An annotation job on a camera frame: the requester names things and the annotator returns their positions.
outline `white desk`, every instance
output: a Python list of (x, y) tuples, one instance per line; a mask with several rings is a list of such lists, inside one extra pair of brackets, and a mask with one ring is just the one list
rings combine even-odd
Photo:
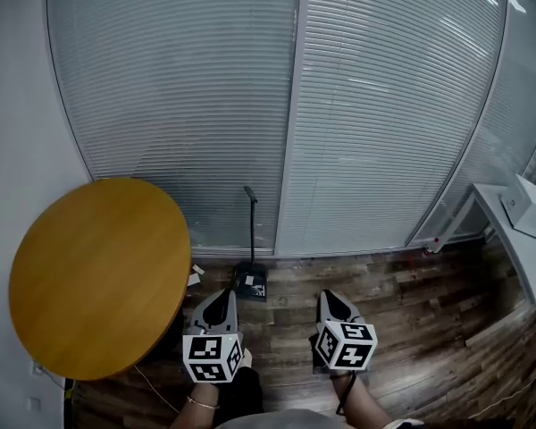
[(427, 250), (438, 253), (453, 236), (474, 202), (477, 202), (507, 250), (526, 298), (536, 304), (536, 239), (512, 227), (499, 197), (505, 189), (504, 186), (474, 184), (473, 193), (466, 200), (455, 219), (443, 234), (427, 247)]

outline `table top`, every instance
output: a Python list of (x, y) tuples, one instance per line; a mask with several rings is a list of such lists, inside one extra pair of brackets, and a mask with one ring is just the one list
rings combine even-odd
[(95, 181), (28, 229), (10, 275), (10, 313), (46, 369), (94, 380), (136, 364), (177, 314), (190, 266), (173, 200), (129, 178)]
[(477, 201), (512, 260), (526, 296), (536, 304), (536, 239), (512, 227), (500, 201), (505, 186), (474, 184), (473, 187)]

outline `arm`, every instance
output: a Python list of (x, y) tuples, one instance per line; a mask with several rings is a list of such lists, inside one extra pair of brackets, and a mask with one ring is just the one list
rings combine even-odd
[[(197, 383), (190, 397), (197, 402), (216, 407), (218, 388), (208, 383)], [(212, 429), (214, 410), (187, 400), (179, 415), (172, 422), (171, 429)]]
[[(348, 387), (350, 378), (347, 374), (332, 380), (338, 399), (341, 399), (344, 390)], [(393, 421), (359, 378), (356, 378), (348, 394), (343, 411), (348, 424), (354, 426), (355, 429), (382, 429), (383, 426)]]

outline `white wall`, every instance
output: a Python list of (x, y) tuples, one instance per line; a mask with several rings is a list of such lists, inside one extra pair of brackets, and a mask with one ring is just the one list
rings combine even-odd
[[(36, 217), (88, 182), (54, 82), (44, 0), (0, 0), (0, 429), (62, 427), (62, 392), (30, 359), (8, 311), (14, 253)], [(29, 396), (40, 413), (26, 409)]]

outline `person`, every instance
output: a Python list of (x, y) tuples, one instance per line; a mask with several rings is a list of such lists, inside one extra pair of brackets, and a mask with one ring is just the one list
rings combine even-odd
[[(352, 374), (331, 371), (333, 388), (341, 399)], [(421, 425), (416, 420), (393, 421), (375, 401), (364, 383), (353, 383), (345, 403), (344, 415), (355, 429), (396, 429)], [(197, 383), (171, 429), (341, 429), (348, 426), (311, 410), (291, 409), (264, 413), (258, 373), (252, 369), (252, 357), (246, 349), (242, 364), (232, 383), (215, 386)]]

